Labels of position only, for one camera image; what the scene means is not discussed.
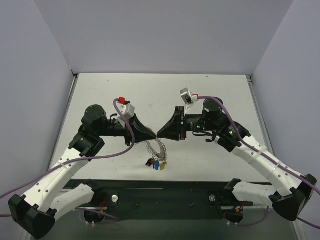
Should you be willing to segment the black key tag with key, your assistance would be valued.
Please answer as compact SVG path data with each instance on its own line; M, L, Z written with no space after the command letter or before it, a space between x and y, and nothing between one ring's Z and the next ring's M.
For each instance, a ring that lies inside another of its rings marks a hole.
M147 167L153 167L153 168L155 168L155 164L156 164L156 160L155 159L153 159L153 158L150 158L147 162L146 162L146 166Z

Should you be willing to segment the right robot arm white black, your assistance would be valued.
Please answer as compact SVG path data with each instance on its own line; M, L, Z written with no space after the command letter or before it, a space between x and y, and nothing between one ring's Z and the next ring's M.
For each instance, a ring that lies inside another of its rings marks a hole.
M221 99L202 96L201 100L201 114L187 114L183 106L177 106L157 136L173 141L185 140L188 132L208 136L206 142L216 143L241 158L270 183L232 180L225 189L237 201L272 207L284 219L296 221L311 199L317 179L311 174L302 175L272 155L246 128L232 120Z

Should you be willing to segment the amber transparent key tag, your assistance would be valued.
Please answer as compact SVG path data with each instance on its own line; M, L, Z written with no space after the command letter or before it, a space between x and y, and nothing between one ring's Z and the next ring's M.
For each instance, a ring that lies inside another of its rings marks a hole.
M167 163L166 163L166 162L162 162L162 163L160 164L160 166L159 166L159 169L160 169L161 171L163 171L163 170L166 168L166 166L167 166Z

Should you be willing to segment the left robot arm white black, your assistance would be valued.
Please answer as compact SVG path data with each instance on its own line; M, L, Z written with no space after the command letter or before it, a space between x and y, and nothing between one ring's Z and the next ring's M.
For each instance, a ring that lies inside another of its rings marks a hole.
M126 101L116 111L117 118L111 119L102 106L89 106L78 133L48 174L36 180L24 194L14 194L9 199L13 221L34 239L43 238L60 217L78 206L101 203L102 189L91 180L68 193L59 193L80 169L97 158L105 145L103 137L123 137L130 149L136 143L156 139L156 134L139 121L130 102Z

